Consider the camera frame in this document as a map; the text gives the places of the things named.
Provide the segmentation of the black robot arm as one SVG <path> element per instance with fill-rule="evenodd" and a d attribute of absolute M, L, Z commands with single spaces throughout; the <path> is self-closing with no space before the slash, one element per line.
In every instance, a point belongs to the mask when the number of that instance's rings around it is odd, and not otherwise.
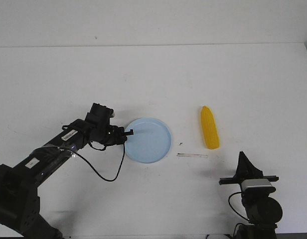
<path fill-rule="evenodd" d="M 272 185 L 277 182 L 276 175 L 265 176 L 263 171 L 256 168 L 247 158 L 244 152 L 239 152 L 238 165 L 233 177 L 220 178 L 220 185 L 238 184 L 240 191 L 228 197 L 228 204 L 234 195 L 241 195 L 241 203 L 246 211 L 242 216 L 235 209 L 242 219 L 248 224 L 237 223 L 231 239 L 275 239 L 277 222 L 282 219 L 283 210 L 278 201 L 269 195 L 276 191 Z"/>
<path fill-rule="evenodd" d="M 40 214 L 38 187 L 78 150 L 97 142 L 124 145 L 132 130 L 110 124 L 113 109 L 94 103 L 85 119 L 62 127 L 62 132 L 35 149 L 15 167 L 0 165 L 0 224 L 25 239 L 61 239 L 62 233 Z"/>

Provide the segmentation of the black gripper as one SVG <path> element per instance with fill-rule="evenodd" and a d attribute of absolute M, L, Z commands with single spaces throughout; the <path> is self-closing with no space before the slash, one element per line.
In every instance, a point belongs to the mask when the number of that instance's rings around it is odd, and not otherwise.
<path fill-rule="evenodd" d="M 124 131 L 123 127 L 110 125 L 107 108 L 93 103 L 85 117 L 85 121 L 92 125 L 88 133 L 88 144 L 90 146 L 92 146 L 93 142 L 103 146 L 123 145 L 128 139 L 127 136 L 134 134 L 133 129 Z"/>
<path fill-rule="evenodd" d="M 268 186 L 271 182 L 277 182 L 276 175 L 264 176 L 263 171 L 256 168 L 243 151 L 239 152 L 238 165 L 232 178 L 220 178 L 220 185 L 239 184 L 241 186 Z"/>

